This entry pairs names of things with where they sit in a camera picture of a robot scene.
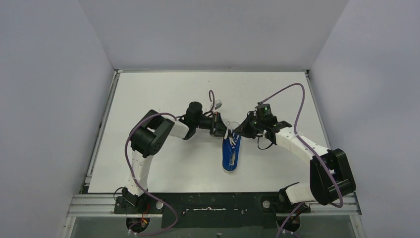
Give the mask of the blue canvas sneaker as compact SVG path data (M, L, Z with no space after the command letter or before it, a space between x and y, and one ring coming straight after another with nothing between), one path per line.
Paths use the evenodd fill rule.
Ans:
M238 135L235 149L231 149L227 142L222 141L222 168L227 173L231 173L237 169L241 138L242 137Z

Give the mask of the white shoelace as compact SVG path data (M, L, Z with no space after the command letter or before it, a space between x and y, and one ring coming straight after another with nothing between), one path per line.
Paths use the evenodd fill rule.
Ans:
M226 123L227 130L223 137L223 142L227 142L231 149L235 149L238 141L238 135L233 132L240 124L237 121L228 121Z

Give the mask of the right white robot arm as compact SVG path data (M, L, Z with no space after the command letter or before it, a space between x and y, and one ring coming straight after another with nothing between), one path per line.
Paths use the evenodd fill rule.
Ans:
M284 188L285 194L279 197L279 207L286 212L292 211L300 202L316 201L321 205L341 202L344 196L356 190L347 155L343 150L329 149L300 136L286 121L278 121L275 116L261 119L249 114L233 132L244 138L268 139L309 166L309 182L289 185Z

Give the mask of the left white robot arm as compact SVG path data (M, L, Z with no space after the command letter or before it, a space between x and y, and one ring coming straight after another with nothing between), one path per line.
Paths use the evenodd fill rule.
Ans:
M228 138L232 132L222 121L218 112L206 116L199 102L191 102L186 113L176 119L170 113L158 113L150 110L130 131L125 149L131 149L132 158L126 159L130 178L122 190L122 196L128 207L139 212L146 207L147 199L143 195L148 190L148 175L152 158L163 147L169 136L183 140L190 139L197 129L208 130L210 136Z

